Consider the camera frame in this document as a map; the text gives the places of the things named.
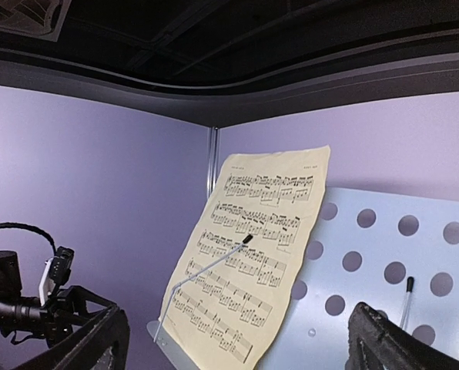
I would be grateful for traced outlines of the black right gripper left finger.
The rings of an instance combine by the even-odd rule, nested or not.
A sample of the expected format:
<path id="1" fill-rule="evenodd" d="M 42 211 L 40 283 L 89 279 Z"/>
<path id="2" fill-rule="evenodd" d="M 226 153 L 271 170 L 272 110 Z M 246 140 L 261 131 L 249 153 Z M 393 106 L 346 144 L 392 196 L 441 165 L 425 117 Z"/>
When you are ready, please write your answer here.
<path id="1" fill-rule="evenodd" d="M 16 306 L 5 315 L 5 331 L 28 332 L 22 340 L 44 339 L 43 309 Z M 73 326 L 64 341 L 20 364 L 18 369 L 124 369 L 130 327 L 126 313 L 114 305 L 82 327 Z"/>

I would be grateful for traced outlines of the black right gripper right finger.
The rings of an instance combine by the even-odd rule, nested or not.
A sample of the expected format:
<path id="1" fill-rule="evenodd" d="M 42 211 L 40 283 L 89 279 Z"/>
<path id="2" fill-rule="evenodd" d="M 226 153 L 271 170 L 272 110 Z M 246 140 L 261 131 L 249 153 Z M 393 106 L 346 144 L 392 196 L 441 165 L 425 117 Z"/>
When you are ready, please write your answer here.
<path id="1" fill-rule="evenodd" d="M 365 302 L 348 320 L 350 369 L 459 369 L 459 361 L 418 341 Z"/>

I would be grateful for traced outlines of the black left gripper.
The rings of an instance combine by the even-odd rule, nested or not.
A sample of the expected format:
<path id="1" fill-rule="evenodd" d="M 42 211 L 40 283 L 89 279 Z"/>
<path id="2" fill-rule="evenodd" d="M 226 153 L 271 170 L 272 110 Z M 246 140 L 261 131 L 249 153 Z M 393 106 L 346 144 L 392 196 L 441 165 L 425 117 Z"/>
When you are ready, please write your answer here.
<path id="1" fill-rule="evenodd" d="M 116 303 L 113 301 L 82 286 L 59 289 L 58 294 L 47 301 L 41 313 L 47 346 L 54 347 L 64 341 L 73 333 L 73 326 L 84 326 L 114 305 Z"/>

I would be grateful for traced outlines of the light blue folding music stand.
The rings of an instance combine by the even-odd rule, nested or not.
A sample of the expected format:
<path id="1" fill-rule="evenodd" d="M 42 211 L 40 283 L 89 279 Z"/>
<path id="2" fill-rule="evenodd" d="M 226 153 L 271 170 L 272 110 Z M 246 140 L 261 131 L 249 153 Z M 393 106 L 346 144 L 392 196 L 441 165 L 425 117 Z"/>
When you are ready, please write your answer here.
<path id="1" fill-rule="evenodd" d="M 459 202 L 330 188 L 265 369 L 347 367 L 347 319 L 364 301 L 459 361 Z"/>

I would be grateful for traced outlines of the yellow sheet music page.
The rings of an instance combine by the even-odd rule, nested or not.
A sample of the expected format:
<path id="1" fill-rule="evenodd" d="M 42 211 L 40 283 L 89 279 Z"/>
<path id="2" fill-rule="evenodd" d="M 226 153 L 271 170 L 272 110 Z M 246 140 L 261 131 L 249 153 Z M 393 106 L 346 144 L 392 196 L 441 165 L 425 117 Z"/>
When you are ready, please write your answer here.
<path id="1" fill-rule="evenodd" d="M 290 304 L 330 148 L 233 154 L 169 279 L 159 321 L 201 369 L 253 369 Z"/>

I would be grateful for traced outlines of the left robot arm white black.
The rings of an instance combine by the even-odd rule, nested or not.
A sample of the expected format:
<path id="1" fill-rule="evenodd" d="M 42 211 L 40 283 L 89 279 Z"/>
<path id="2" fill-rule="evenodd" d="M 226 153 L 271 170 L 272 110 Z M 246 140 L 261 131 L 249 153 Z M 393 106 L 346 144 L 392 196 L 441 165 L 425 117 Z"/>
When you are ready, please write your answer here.
<path id="1" fill-rule="evenodd" d="M 50 234 L 33 225 L 3 222 L 0 230 L 3 229 L 35 233 L 44 237 L 52 248 L 52 257 L 45 262 L 36 297 L 22 296 L 18 254 L 0 250 L 0 332 L 5 338 L 11 335 L 13 345 L 42 339 L 52 348 L 67 339 L 75 326 L 82 327 L 99 314 L 88 311 L 89 302 L 103 310 L 115 305 L 81 286 L 64 287 L 72 272 L 73 249 L 56 247 Z"/>

